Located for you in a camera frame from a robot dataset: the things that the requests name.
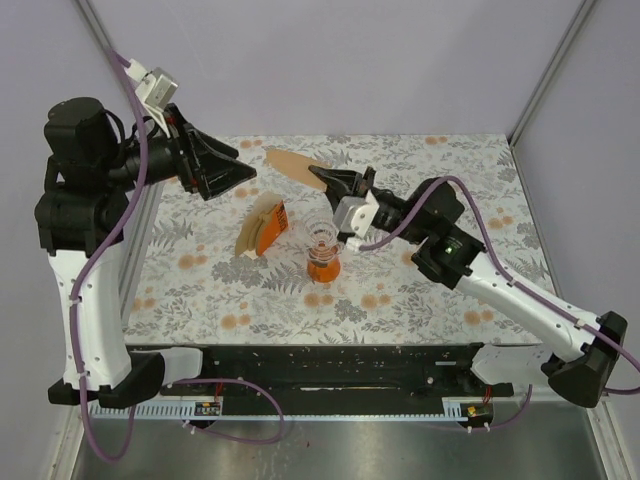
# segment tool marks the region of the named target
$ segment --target table surface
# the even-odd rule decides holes
[[[498,254],[551,290],[503,135],[220,139],[238,148],[258,177],[209,202],[184,193],[175,179],[166,182],[125,330],[128,343],[538,343],[488,305],[429,282],[410,260],[416,247],[402,240],[374,253],[345,251],[340,276],[331,284],[313,283],[306,273],[301,224],[310,214],[330,216],[329,203],[264,162],[269,148],[279,148],[334,168],[373,166],[376,185],[404,198],[427,178],[456,175],[477,200]],[[284,197],[290,228],[263,257],[236,258],[242,220],[266,191]],[[469,208],[458,225],[481,238]]]

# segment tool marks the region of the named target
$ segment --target white bracket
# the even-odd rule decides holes
[[[151,118],[169,137],[169,127],[164,119],[164,109],[178,89],[177,82],[161,68],[149,71],[136,60],[129,61],[131,65],[125,68],[125,71],[129,78],[138,82],[136,96]]]

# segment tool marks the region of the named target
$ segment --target metal floor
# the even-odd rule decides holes
[[[497,406],[498,418],[515,406]],[[101,444],[115,451],[125,422],[94,421]],[[219,422],[211,428],[253,438],[272,423]],[[178,422],[138,421],[117,465],[83,443],[73,479],[606,479],[584,410],[533,404],[514,426],[489,434],[441,432],[409,422],[297,422],[276,445],[254,447],[190,435]]]

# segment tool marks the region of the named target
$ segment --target orange plastic piece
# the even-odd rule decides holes
[[[262,256],[276,238],[289,227],[284,202],[280,202],[271,211],[261,214],[260,218],[263,224],[256,237],[256,255],[258,256]]]

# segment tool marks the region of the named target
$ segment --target gray leaf pattern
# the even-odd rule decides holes
[[[456,175],[483,213],[496,251],[519,274],[552,291],[540,241],[502,135],[298,135],[220,140],[240,150],[258,177],[209,202],[165,182],[125,331],[143,344],[533,343],[488,305],[434,285],[401,240],[368,254],[344,251],[331,284],[311,281],[299,224],[330,206],[323,194],[264,164],[270,148],[364,172],[406,198],[424,179]],[[263,192],[281,194],[290,228],[264,256],[235,258],[244,216]],[[465,211],[461,228],[478,236]],[[382,232],[370,231],[367,241]]]

